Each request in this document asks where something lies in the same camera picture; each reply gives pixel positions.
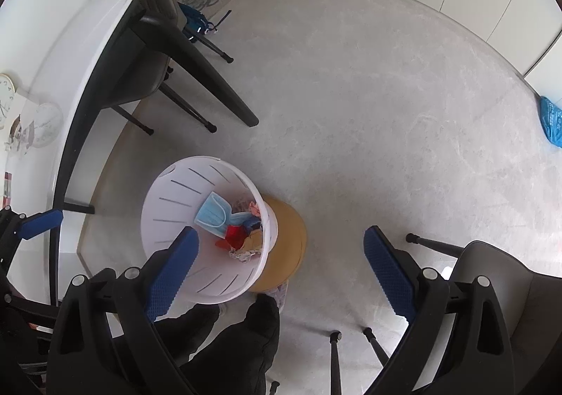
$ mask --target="clothing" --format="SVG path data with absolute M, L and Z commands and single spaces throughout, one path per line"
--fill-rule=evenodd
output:
M 264 395 L 265 373 L 279 345 L 279 309 L 275 299 L 258 294 L 246 318 L 224 329 L 187 362 L 203 344 L 218 319 L 217 305 L 196 304 L 177 318 L 154 323 L 162 342 L 199 395 Z M 117 352 L 130 355 L 123 336 Z

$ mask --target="white laundry basket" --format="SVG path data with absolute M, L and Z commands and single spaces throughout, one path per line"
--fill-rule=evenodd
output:
M 193 221 L 203 202 L 214 191 L 230 204 L 253 200 L 260 209 L 263 250 L 250 261 L 233 259 L 215 246 L 218 237 Z M 199 254 L 180 289 L 195 303 L 223 303 L 248 290 L 260 276 L 268 252 L 277 239 L 277 219 L 249 178 L 228 162 L 197 156 L 179 160 L 165 169 L 151 186 L 142 209 L 140 234 L 147 257 L 168 248 L 186 226 L 199 235 Z

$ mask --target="gray chair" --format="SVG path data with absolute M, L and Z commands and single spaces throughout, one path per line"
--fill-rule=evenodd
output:
M 148 28 L 142 26 L 145 15 L 157 18 L 161 24 L 152 23 Z M 111 50 L 109 62 L 112 70 L 107 73 L 112 76 L 112 89 L 107 93 L 103 108 L 113 108 L 151 135 L 152 129 L 140 123 L 120 105 L 143 99 L 160 90 L 210 132 L 216 132 L 213 124 L 164 82 L 172 72 L 169 63 L 170 58 L 173 58 L 248 126 L 257 124 L 255 115 L 182 33 L 185 24 L 185 16 L 175 0 L 139 0 L 137 15 L 131 17 L 129 25 Z M 156 44 L 154 37 L 165 41 Z
M 471 283 L 477 276 L 488 277 L 510 335 L 515 393 L 560 393 L 562 279 L 535 273 L 481 241 L 465 248 L 414 234 L 408 234 L 406 241 L 456 257 L 453 281 Z

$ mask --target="white table top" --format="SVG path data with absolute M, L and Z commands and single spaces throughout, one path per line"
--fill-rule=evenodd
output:
M 21 129 L 9 151 L 0 149 L 5 157 L 0 156 L 0 162 L 4 160 L 5 171 L 12 174 L 14 211 L 30 216 L 52 208 L 58 168 L 78 103 L 132 1 L 5 0 L 2 4 L 0 73 L 8 74 L 17 90 L 0 131 L 2 144 L 10 141 L 9 130 L 18 116 Z M 23 241 L 19 251 L 44 251 L 47 260 L 48 238 L 46 232 Z

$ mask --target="clock face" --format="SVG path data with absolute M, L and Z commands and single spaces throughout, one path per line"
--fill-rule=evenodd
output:
M 0 73 L 0 130 L 4 128 L 15 93 L 16 90 L 10 77 Z

